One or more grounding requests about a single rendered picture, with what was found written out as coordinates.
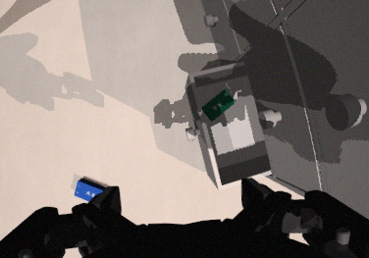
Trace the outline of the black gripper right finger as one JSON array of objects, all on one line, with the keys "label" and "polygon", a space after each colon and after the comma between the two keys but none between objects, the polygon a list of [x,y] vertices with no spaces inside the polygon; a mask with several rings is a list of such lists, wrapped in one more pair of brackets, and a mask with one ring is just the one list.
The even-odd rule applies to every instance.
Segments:
[{"label": "black gripper right finger", "polygon": [[241,180],[241,204],[242,211],[214,229],[287,238],[290,233],[302,233],[310,246],[331,258],[369,258],[369,220],[324,191],[310,190],[304,199],[291,199],[288,192],[247,178]]}]

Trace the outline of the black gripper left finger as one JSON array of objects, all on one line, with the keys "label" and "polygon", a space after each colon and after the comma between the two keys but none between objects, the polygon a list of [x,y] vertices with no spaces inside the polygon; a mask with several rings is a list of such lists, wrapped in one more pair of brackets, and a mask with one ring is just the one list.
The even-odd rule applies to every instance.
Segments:
[{"label": "black gripper left finger", "polygon": [[88,203],[74,206],[71,214],[59,215],[56,207],[34,211],[0,240],[0,258],[63,258],[65,249],[77,247],[84,257],[104,246],[155,233],[159,232],[122,216],[120,189],[107,186]]}]

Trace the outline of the blue nine-volt battery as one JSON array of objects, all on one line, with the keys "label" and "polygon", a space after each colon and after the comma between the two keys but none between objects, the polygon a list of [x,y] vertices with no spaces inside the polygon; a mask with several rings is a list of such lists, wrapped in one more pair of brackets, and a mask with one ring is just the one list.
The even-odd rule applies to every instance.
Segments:
[{"label": "blue nine-volt battery", "polygon": [[74,196],[90,201],[96,194],[101,193],[106,187],[96,184],[85,179],[77,182]]}]

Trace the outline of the grey chest of drawers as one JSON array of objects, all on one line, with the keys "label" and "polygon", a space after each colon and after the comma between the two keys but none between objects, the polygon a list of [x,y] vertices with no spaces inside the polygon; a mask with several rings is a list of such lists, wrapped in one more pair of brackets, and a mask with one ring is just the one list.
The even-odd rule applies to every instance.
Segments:
[{"label": "grey chest of drawers", "polygon": [[[257,108],[257,112],[259,114],[259,109],[258,109],[258,105],[257,105],[257,101],[256,101],[256,97],[255,97],[255,93],[253,90],[253,86],[251,83],[251,79],[249,76],[249,72],[247,69],[247,65],[245,63],[245,58],[248,57],[267,37],[269,37],[279,26],[283,26],[290,44],[290,50],[292,53],[292,56],[294,58],[295,61],[295,65],[297,68],[297,72],[300,78],[300,82],[301,82],[301,86],[303,89],[303,93],[304,93],[304,97],[305,97],[305,101],[306,101],[306,105],[307,105],[307,109],[308,109],[308,113],[309,113],[309,117],[310,117],[310,121],[311,121],[311,126],[313,129],[313,134],[314,134],[314,139],[315,139],[315,143],[316,143],[316,148],[317,148],[317,153],[318,153],[318,159],[319,159],[319,164],[320,164],[320,170],[321,170],[321,176],[322,176],[322,182],[323,182],[323,187],[324,187],[324,192],[327,192],[329,194],[328,191],[328,186],[327,186],[327,179],[326,179],[326,173],[325,173],[325,167],[324,167],[324,161],[323,161],[323,156],[322,156],[322,151],[321,151],[321,145],[320,145],[320,141],[319,141],[319,136],[318,136],[318,131],[317,131],[317,127],[316,127],[316,123],[315,123],[315,119],[314,119],[314,114],[313,114],[313,110],[312,110],[312,106],[311,106],[311,102],[310,102],[310,98],[309,98],[309,94],[308,94],[308,90],[306,87],[306,83],[305,83],[305,79],[303,76],[303,72],[296,54],[296,50],[290,35],[290,30],[289,27],[287,25],[286,19],[291,16],[306,0],[291,0],[290,3],[285,7],[285,8],[281,8],[281,5],[279,3],[279,0],[274,0],[275,5],[277,7],[278,13],[279,15],[262,31],[262,33],[248,46],[248,48],[245,51],[242,51],[239,40],[238,40],[238,36],[237,36],[237,31],[227,4],[227,1],[225,1],[236,37],[237,37],[237,43],[241,52],[241,55],[235,60],[235,63],[239,63],[239,62],[244,62],[245,68],[246,68],[246,72],[248,75],[248,79],[250,82],[250,86],[251,86],[251,90],[253,93],[253,97],[254,97],[254,101],[256,104],[256,108]],[[270,166],[271,166],[271,170],[272,170],[272,175],[266,176],[266,178],[286,187],[287,189],[301,195],[304,197],[304,193],[307,192],[291,183],[288,183],[286,181],[283,181],[277,177],[274,176],[274,171],[273,171],[273,166],[272,166],[272,162],[271,162],[271,157],[270,157],[270,153],[269,153],[269,148],[268,148],[268,144],[267,144],[267,140],[266,140],[266,136],[265,136],[265,131],[264,129],[262,129],[263,131],[263,135],[264,135],[264,139],[265,139],[265,144],[266,144],[266,148],[267,148],[267,152],[268,152],[268,157],[269,157],[269,161],[270,161]]]}]

